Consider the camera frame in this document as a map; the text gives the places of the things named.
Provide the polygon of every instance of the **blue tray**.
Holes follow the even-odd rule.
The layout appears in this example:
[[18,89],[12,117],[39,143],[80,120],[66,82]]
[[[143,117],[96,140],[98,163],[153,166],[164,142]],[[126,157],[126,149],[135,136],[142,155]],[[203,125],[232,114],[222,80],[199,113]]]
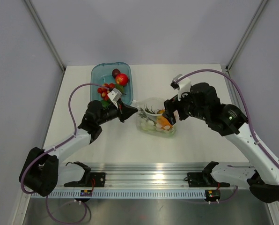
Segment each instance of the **blue tray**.
[[[119,69],[121,73],[126,74],[129,78],[128,84],[124,87],[124,93],[122,95],[122,102],[126,105],[131,105],[133,101],[133,89],[132,89],[132,77],[131,70],[128,64],[124,62],[114,62],[114,63],[102,63],[95,66],[92,70],[91,83],[97,83],[103,85],[104,83],[116,84],[115,79],[112,77],[111,73],[114,69]],[[90,89],[90,100],[103,100],[101,94],[97,92],[97,86],[91,86]]]

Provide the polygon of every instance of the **white wall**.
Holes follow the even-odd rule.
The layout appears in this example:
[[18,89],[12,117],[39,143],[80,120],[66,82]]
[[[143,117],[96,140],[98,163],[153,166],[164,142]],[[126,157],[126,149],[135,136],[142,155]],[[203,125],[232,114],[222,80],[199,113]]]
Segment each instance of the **white wall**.
[[227,64],[260,0],[32,0],[66,65]]
[[256,132],[279,157],[279,0],[269,1],[231,76],[246,97]]
[[0,0],[0,225],[31,148],[41,146],[62,74],[20,0]]

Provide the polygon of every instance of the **metal floor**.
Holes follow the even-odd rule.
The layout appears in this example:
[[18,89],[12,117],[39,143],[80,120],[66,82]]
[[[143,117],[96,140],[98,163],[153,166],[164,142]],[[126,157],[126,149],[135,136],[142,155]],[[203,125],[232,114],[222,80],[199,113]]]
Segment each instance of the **metal floor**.
[[[222,199],[231,191],[222,192]],[[50,199],[49,208],[56,219],[72,223],[84,213],[82,206],[73,203],[58,210],[69,199]],[[238,191],[231,201],[218,204],[195,204],[189,200],[174,199],[91,199],[87,202],[91,218],[87,214],[81,224],[91,225],[272,225],[265,203],[249,191]],[[45,200],[30,200],[24,225],[55,225],[45,209]]]

